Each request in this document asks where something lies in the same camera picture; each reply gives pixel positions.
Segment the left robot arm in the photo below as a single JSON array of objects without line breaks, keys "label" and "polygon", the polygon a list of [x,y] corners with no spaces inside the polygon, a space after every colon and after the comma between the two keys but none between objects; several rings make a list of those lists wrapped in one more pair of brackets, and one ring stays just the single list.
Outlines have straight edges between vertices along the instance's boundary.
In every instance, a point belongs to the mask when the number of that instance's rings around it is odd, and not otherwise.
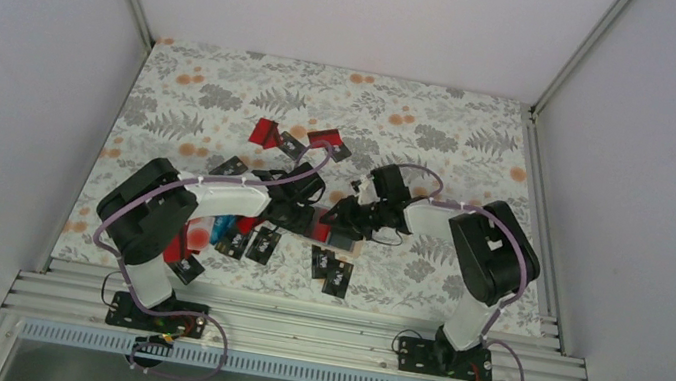
[{"label": "left robot arm", "polygon": [[309,163],[288,173],[197,176],[156,158],[97,203],[102,224],[93,241],[115,256],[134,300],[134,316],[154,330],[172,317],[173,287],[163,255],[186,222],[235,215],[299,228],[313,217],[313,199],[324,190]]}]

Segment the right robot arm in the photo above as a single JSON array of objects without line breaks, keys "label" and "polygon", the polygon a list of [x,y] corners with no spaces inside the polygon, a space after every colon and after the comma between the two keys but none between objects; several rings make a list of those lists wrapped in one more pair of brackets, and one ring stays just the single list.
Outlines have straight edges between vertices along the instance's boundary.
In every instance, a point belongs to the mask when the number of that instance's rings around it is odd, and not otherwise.
[{"label": "right robot arm", "polygon": [[452,243],[466,291],[437,330],[431,357],[440,374],[455,376],[486,347],[499,314],[539,277],[540,262],[506,202],[472,206],[413,196],[402,170],[400,164],[371,170],[321,222],[354,241],[389,228]]}]

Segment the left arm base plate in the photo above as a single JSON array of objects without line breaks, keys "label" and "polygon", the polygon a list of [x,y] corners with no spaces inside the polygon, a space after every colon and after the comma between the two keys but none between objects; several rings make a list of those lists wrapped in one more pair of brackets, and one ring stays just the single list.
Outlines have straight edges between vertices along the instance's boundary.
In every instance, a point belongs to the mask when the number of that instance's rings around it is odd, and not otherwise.
[{"label": "left arm base plate", "polygon": [[106,313],[105,323],[111,326],[145,330],[201,339],[207,320],[199,314],[207,314],[209,307],[199,303],[170,300],[159,305],[157,311],[192,312],[192,315],[160,316],[142,311],[128,292],[116,292]]}]

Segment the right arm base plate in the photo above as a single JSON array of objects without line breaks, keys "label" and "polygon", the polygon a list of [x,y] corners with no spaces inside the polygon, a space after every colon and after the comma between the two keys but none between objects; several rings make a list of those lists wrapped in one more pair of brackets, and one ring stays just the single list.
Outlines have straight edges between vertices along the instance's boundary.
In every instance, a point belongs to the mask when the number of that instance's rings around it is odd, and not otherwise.
[{"label": "right arm base plate", "polygon": [[493,381],[492,353],[480,345],[456,351],[448,343],[400,336],[396,349],[400,371],[466,381]]}]

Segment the beige card holder wallet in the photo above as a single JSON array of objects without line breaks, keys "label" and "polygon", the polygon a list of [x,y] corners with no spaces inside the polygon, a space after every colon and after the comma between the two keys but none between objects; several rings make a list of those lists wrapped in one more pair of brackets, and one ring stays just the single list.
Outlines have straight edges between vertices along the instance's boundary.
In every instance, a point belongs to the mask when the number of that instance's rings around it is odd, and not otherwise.
[{"label": "beige card holder wallet", "polygon": [[333,252],[347,254],[353,258],[358,257],[363,249],[363,242],[352,240],[341,232],[335,231],[328,224],[322,224],[321,217],[328,212],[323,206],[314,207],[313,217],[307,226],[299,228],[297,233],[307,241]]}]

